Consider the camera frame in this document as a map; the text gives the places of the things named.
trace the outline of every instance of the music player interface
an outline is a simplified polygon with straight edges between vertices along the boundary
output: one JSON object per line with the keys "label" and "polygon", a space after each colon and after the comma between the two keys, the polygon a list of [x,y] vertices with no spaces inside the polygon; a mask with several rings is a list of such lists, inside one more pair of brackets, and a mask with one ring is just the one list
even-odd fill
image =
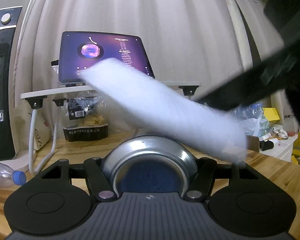
{"label": "music player interface", "polygon": [[80,82],[83,71],[100,60],[111,57],[154,77],[139,37],[111,33],[64,32],[60,48],[59,81]]}

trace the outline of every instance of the black object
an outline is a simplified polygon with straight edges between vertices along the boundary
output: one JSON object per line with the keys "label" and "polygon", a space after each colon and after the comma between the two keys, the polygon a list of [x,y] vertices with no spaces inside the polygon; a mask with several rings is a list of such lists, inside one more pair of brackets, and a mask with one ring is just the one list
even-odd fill
{"label": "black object", "polygon": [[48,96],[38,96],[38,97],[32,97],[32,98],[25,98],[31,109],[40,109],[43,107],[43,100],[47,98]]}
{"label": "black object", "polygon": [[52,101],[56,104],[56,106],[63,106],[66,98],[53,99]]}
{"label": "black object", "polygon": [[228,111],[295,84],[300,85],[300,39],[197,102]]}
{"label": "black object", "polygon": [[108,125],[63,128],[63,133],[69,142],[97,141],[108,137]]}
{"label": "black object", "polygon": [[[9,87],[9,77],[13,76],[9,75],[9,71],[15,25],[21,9],[21,7],[0,9],[0,161],[14,158],[18,151],[17,140],[12,137],[13,132],[10,126],[12,107],[9,106],[9,101],[14,101],[14,95],[13,89]],[[3,24],[1,18],[6,13],[11,15],[11,20],[9,23]]]}
{"label": "black object", "polygon": [[300,36],[300,0],[268,0],[264,14],[285,42]]}
{"label": "black object", "polygon": [[53,67],[53,66],[58,66],[59,65],[59,60],[57,59],[57,60],[53,60],[52,62],[51,62],[51,67]]}
{"label": "black object", "polygon": [[274,147],[274,143],[272,141],[260,141],[260,148],[261,151],[266,151],[266,150],[270,150]]}
{"label": "black object", "polygon": [[184,96],[193,96],[199,86],[179,86]]}
{"label": "black object", "polygon": [[[176,192],[124,192],[117,199],[102,163],[61,159],[12,193],[4,205],[13,231],[7,239],[293,239],[287,231],[295,202],[246,163],[197,159],[184,199]],[[85,179],[90,195],[71,178]],[[229,185],[211,196],[215,179]],[[187,198],[190,191],[202,197]]]}

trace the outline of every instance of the wooden desk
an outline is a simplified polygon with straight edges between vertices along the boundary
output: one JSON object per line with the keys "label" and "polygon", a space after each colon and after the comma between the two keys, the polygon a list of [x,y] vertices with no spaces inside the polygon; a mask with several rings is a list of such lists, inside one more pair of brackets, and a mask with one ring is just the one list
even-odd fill
{"label": "wooden desk", "polygon": [[[85,159],[93,156],[104,157],[120,142],[128,137],[129,134],[116,134],[101,141],[73,143],[60,140],[57,143],[56,154],[47,165],[50,165],[56,160],[62,158],[68,159],[70,163],[82,163]],[[39,163],[43,156],[50,152],[50,149],[51,143],[47,144],[41,151],[38,152],[38,156],[35,160],[35,166]],[[191,152],[196,157],[204,156],[194,150],[191,150]],[[246,162],[293,197],[297,204],[297,215],[291,226],[290,233],[297,240],[300,240],[300,166],[252,151],[249,151]],[[31,178],[29,172],[27,172],[27,178]],[[224,187],[226,184],[227,180],[217,180],[214,191]],[[73,185],[87,190],[84,179],[74,179]],[[0,240],[4,239],[11,233],[3,214],[3,205],[6,198],[17,188],[17,186],[14,186],[4,190],[0,189]]]}

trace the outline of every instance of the barcode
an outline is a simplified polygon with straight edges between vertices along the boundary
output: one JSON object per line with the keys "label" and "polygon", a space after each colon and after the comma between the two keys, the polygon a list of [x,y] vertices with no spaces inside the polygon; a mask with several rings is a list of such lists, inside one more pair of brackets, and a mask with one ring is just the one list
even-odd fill
{"label": "barcode", "polygon": [[76,111],[74,112],[75,117],[82,117],[84,116],[84,111]]}

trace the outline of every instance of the metal bowl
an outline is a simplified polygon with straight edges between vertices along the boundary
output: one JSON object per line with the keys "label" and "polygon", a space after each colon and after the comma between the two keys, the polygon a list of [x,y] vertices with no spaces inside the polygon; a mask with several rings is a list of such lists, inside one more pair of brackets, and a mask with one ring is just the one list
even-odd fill
{"label": "metal bowl", "polygon": [[103,174],[116,194],[178,192],[181,197],[198,172],[195,157],[181,144],[160,136],[132,138],[106,157]]}

